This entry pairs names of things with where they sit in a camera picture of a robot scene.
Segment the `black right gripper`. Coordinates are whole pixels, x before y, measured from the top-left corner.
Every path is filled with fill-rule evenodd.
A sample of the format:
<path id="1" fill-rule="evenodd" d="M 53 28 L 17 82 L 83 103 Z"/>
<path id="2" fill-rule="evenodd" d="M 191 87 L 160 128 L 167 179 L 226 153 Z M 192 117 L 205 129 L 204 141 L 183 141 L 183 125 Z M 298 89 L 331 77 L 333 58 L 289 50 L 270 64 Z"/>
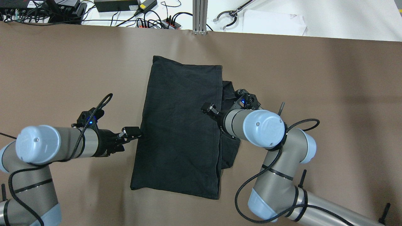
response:
<path id="1" fill-rule="evenodd" d="M 220 129 L 226 129 L 225 120 L 227 118 L 227 111 L 218 111 L 216 105 L 210 102 L 205 102 L 201 107 L 201 111 L 217 122 L 217 126 Z"/>

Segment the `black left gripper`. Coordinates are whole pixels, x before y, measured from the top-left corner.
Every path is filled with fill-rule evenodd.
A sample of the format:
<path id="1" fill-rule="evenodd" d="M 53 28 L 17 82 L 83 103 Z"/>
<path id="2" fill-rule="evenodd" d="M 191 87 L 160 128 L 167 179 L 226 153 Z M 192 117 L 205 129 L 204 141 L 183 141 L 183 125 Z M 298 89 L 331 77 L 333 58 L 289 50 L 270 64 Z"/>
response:
<path id="1" fill-rule="evenodd" d="M 124 152 L 124 144 L 142 137 L 139 127 L 123 127 L 122 137 L 119 137 L 119 133 L 113 133 L 110 130 L 98 130 L 96 134 L 98 146 L 93 157 L 107 157 L 113 153 Z"/>

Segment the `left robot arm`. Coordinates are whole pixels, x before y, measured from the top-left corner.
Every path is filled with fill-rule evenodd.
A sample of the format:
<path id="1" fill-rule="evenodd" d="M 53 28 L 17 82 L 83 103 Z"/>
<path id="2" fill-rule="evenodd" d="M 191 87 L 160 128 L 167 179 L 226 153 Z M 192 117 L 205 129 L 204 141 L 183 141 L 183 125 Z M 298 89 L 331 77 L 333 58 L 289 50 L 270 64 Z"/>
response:
<path id="1" fill-rule="evenodd" d="M 139 127 L 121 132 L 96 128 L 24 128 L 1 149 L 1 171 L 9 174 L 12 197 L 1 201 L 2 226 L 58 226 L 62 212 L 50 164 L 123 152 L 125 143 L 142 136 Z"/>

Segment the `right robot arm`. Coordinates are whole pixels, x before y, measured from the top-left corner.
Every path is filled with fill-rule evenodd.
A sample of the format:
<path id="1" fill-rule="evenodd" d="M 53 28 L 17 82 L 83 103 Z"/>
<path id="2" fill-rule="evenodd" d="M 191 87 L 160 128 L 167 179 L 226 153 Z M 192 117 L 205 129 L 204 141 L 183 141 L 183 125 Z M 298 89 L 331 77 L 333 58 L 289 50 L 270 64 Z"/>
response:
<path id="1" fill-rule="evenodd" d="M 201 110 L 223 132 L 267 150 L 260 172 L 240 186 L 235 195 L 235 207 L 246 220 L 267 223 L 283 216 L 303 226 L 384 225 L 308 192 L 303 189 L 303 179 L 294 185 L 299 164 L 310 162 L 317 150 L 313 137 L 297 125 L 315 119 L 287 127 L 279 114 L 258 107 L 218 111 L 214 104 L 206 102 Z"/>

